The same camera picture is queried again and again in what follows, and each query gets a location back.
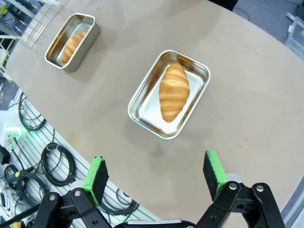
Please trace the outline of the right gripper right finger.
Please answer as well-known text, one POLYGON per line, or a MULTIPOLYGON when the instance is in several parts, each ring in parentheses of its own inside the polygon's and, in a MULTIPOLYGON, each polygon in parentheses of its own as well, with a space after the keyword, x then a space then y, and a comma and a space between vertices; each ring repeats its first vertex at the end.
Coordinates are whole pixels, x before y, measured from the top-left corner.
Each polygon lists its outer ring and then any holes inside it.
POLYGON ((221 228, 231 213, 240 213, 249 228, 284 228, 280 210, 266 183, 247 187, 229 180, 215 151, 205 151, 203 173, 212 204, 198 228, 221 228))

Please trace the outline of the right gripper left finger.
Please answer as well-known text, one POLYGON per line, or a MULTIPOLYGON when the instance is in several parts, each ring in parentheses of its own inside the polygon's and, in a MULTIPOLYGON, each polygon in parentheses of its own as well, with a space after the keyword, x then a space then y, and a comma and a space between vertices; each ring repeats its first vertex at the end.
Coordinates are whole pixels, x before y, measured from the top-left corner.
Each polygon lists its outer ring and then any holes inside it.
POLYGON ((82 219, 87 228, 110 228, 98 209, 109 175, 102 156, 94 157, 81 187, 61 196, 57 192, 44 195, 35 218, 37 228, 68 228, 73 220, 82 219))

